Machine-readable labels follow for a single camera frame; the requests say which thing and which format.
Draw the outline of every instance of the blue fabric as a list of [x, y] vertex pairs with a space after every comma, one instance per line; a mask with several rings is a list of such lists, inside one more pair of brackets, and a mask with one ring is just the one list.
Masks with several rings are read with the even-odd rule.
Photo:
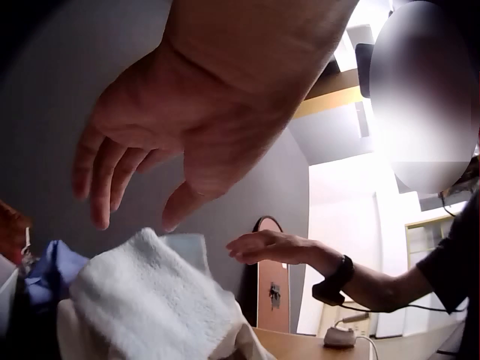
[[88, 261], [61, 240], [51, 241], [25, 279], [30, 305], [36, 312], [55, 310], [68, 298], [68, 287]]

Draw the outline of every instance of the wrist strap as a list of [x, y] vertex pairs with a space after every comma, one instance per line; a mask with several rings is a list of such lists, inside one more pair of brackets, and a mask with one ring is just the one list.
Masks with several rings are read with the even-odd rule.
[[342, 263], [335, 273], [312, 287], [312, 296], [331, 306], [343, 304], [345, 297], [340, 294], [340, 290], [353, 278], [354, 273], [352, 259], [343, 255]]

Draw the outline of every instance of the wrist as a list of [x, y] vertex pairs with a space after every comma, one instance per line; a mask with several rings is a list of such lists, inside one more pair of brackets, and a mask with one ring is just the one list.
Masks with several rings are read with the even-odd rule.
[[325, 277], [328, 277], [337, 271], [343, 259], [341, 253], [326, 247], [320, 241], [316, 240], [307, 240], [305, 245], [305, 264], [313, 267]]

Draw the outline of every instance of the wooden table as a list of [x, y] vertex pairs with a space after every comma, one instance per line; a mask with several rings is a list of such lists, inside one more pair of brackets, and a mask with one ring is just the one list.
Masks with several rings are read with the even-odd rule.
[[277, 360], [369, 360], [370, 343], [358, 339], [354, 348], [336, 350], [324, 348], [319, 337], [277, 333], [253, 328], [262, 345]]

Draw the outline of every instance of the finger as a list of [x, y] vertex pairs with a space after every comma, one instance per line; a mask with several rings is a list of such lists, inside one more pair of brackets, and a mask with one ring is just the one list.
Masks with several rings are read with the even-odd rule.
[[187, 182], [183, 182], [165, 204], [162, 216], [163, 229], [172, 232], [184, 218], [207, 201], [207, 197], [197, 193]]
[[90, 213], [95, 226], [102, 230], [109, 225], [110, 190], [115, 166], [126, 150], [125, 146], [106, 138], [94, 161]]
[[77, 144], [72, 169], [73, 194], [84, 200], [90, 192], [93, 163], [105, 136], [90, 123], [85, 127]]
[[137, 168], [138, 172], [144, 173], [155, 165], [167, 161], [169, 158], [177, 155], [180, 151], [156, 149], [148, 153]]
[[252, 232], [242, 235], [227, 244], [227, 249], [230, 250], [232, 256], [235, 256], [235, 254], [239, 252], [245, 252], [248, 249], [260, 249], [273, 243], [275, 243], [275, 239], [273, 239], [271, 236], [268, 236], [266, 233], [261, 231]]
[[238, 253], [235, 259], [243, 264], [252, 265], [262, 260], [277, 261], [276, 258], [276, 245], [268, 245], [263, 249], [259, 249], [251, 252]]
[[137, 170], [138, 165], [145, 159], [147, 154], [148, 152], [143, 149], [128, 148], [115, 166], [110, 191], [110, 212], [113, 213], [118, 210], [133, 173]]

